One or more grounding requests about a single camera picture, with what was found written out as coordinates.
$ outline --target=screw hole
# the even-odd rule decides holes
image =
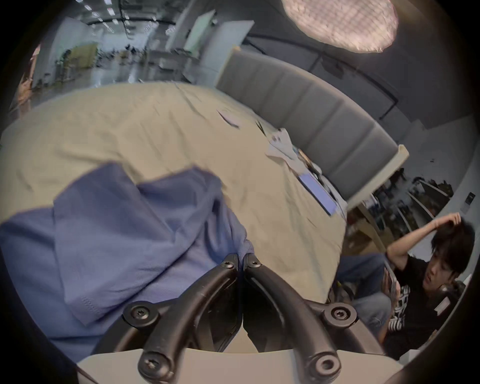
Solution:
[[[331,360],[324,360],[322,361],[322,368],[325,370],[325,371],[329,371],[333,368],[333,361]]]

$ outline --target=black t-shirt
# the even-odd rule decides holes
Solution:
[[[409,349],[421,347],[451,312],[448,308],[437,315],[435,309],[427,308],[428,297],[422,287],[427,265],[423,260],[408,256],[405,269],[395,271],[401,286],[400,300],[384,340],[385,352],[395,360]]]

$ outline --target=ceiling light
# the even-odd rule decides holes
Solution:
[[[352,52],[382,52],[395,40],[398,17],[390,0],[282,0],[306,35]]]

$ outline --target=wall sign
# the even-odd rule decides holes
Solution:
[[[467,198],[465,199],[465,202],[463,203],[462,207],[460,208],[460,211],[463,214],[466,214],[468,212],[468,210],[470,209],[470,204],[472,204],[472,201],[474,198],[475,198],[475,194],[470,192]]]

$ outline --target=person in background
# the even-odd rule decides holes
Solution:
[[[433,231],[430,261],[410,256],[408,252]],[[454,213],[393,242],[386,255],[340,257],[336,279],[358,283],[352,305],[388,356],[397,360],[409,349],[418,349],[445,322],[452,308],[436,311],[427,301],[441,285],[451,284],[466,269],[474,239],[473,227]],[[393,297],[385,260],[395,267]]]

